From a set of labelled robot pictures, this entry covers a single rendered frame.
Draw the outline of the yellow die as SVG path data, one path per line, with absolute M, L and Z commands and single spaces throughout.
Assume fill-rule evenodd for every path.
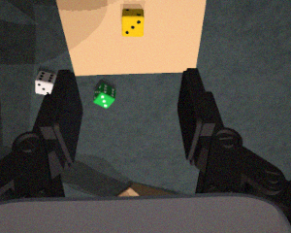
M 123 9 L 122 10 L 122 36 L 143 37 L 144 36 L 144 10 Z

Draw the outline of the white die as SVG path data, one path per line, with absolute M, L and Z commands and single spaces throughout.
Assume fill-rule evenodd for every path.
M 35 81 L 35 92 L 39 94 L 50 94 L 56 74 L 40 71 Z

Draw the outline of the green die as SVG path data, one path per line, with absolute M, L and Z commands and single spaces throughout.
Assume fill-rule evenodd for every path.
M 107 109 L 115 100 L 115 92 L 113 87 L 101 83 L 94 93 L 93 102 Z

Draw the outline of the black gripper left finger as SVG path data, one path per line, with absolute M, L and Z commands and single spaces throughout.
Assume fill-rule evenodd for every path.
M 0 159 L 0 202 L 65 197 L 60 173 L 75 161 L 82 112 L 75 73 L 59 70 L 32 131 L 17 136 Z

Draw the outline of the tan mat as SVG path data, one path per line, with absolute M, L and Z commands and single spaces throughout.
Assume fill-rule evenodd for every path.
M 76 76 L 196 68 L 206 0 L 56 0 Z M 144 36 L 123 37 L 122 10 L 144 10 Z

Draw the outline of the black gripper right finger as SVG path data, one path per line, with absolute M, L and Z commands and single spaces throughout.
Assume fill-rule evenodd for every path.
M 265 198 L 274 202 L 291 224 L 291 180 L 245 148 L 237 131 L 224 127 L 198 68 L 182 72 L 178 120 L 186 160 L 200 170 L 195 193 L 235 192 Z

